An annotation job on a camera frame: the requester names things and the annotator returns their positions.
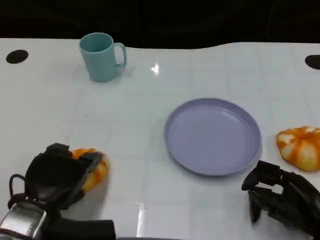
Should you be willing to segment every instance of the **toy pumpkin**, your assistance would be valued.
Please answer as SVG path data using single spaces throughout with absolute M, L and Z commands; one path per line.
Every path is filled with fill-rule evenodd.
M 72 152 L 72 158 L 75 160 L 78 160 L 81 155 L 85 153 L 92 153 L 96 152 L 97 150 L 94 148 L 79 148 L 76 150 L 71 151 Z M 109 160 L 105 154 L 103 154 L 101 162 L 96 166 L 93 172 L 91 172 L 87 179 L 82 186 L 82 189 L 85 192 L 88 192 L 89 190 L 93 189 L 96 185 L 98 185 L 108 174 L 109 170 Z
M 282 158 L 304 171 L 320 169 L 320 128 L 302 126 L 281 131 L 276 145 Z

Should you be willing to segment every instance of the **table surface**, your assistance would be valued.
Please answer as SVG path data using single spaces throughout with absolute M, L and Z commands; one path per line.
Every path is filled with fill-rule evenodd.
M 13 50 L 26 61 L 8 64 Z M 285 163 L 275 135 L 289 127 L 320 126 L 320 71 L 305 57 L 320 45 L 231 43 L 205 49 L 127 48 L 128 65 L 108 83 L 89 80 L 78 40 L 0 39 L 0 216 L 8 180 L 24 174 L 35 155 L 59 142 L 97 148 L 110 175 L 65 217 L 113 219 L 118 237 L 192 240 L 309 239 L 264 213 L 252 226 L 241 184 L 248 169 L 229 177 L 201 177 L 171 160 L 163 129 L 185 101 L 214 97 L 244 107 L 262 132 L 261 159 L 302 174 L 320 189 L 319 173 Z M 116 50 L 121 62 L 120 49 Z M 15 191 L 23 184 L 15 182 Z

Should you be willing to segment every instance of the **purple plate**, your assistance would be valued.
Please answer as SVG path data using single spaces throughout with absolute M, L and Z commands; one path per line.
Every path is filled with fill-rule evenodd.
M 175 109 L 166 121 L 170 155 L 202 175 L 224 176 L 256 162 L 262 142 L 254 118 L 243 108 L 217 98 L 199 98 Z

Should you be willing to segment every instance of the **black hole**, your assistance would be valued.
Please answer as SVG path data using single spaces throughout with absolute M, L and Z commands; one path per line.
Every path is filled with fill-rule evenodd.
M 29 56 L 29 53 L 26 50 L 15 50 L 10 52 L 7 56 L 6 56 L 6 61 L 9 64 L 19 64 L 22 63 L 24 60 L 26 60 Z
M 320 70 L 320 55 L 310 55 L 305 58 L 305 63 L 313 69 Z

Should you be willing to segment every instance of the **blue mug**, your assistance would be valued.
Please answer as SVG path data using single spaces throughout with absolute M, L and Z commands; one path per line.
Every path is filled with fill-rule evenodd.
M 115 46 L 122 48 L 124 62 L 117 64 Z M 103 32 L 85 35 L 79 42 L 79 48 L 91 79 L 96 82 L 107 82 L 118 74 L 117 67 L 127 65 L 126 47 L 122 43 L 114 43 L 113 38 Z

